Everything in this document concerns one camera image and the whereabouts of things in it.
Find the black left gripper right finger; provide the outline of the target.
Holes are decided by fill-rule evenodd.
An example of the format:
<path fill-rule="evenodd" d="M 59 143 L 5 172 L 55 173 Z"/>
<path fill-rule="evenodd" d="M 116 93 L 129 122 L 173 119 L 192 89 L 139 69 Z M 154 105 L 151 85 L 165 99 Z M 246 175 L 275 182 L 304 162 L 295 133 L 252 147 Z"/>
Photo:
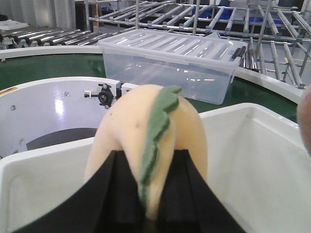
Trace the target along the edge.
<path fill-rule="evenodd" d="M 187 150 L 175 150 L 161 196 L 159 233 L 242 233 L 244 229 L 199 174 Z"/>

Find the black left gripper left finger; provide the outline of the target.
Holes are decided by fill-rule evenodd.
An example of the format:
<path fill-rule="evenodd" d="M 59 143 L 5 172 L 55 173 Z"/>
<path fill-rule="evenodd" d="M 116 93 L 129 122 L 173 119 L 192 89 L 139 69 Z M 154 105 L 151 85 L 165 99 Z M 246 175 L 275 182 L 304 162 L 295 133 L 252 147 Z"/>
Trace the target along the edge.
<path fill-rule="evenodd" d="M 140 233 L 143 211 L 123 151 L 112 151 L 72 196 L 18 233 Z"/>

